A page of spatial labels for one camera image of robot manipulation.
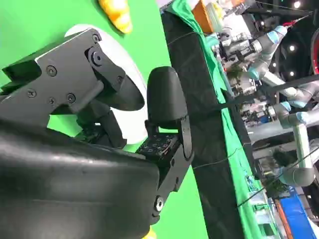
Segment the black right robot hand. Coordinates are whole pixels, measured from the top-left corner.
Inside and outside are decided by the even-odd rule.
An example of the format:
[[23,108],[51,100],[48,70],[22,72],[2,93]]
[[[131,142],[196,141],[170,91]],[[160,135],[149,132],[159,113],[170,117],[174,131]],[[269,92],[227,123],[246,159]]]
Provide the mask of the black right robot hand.
[[0,93],[0,236],[141,239],[194,158],[174,68],[144,97],[93,28],[7,66]]

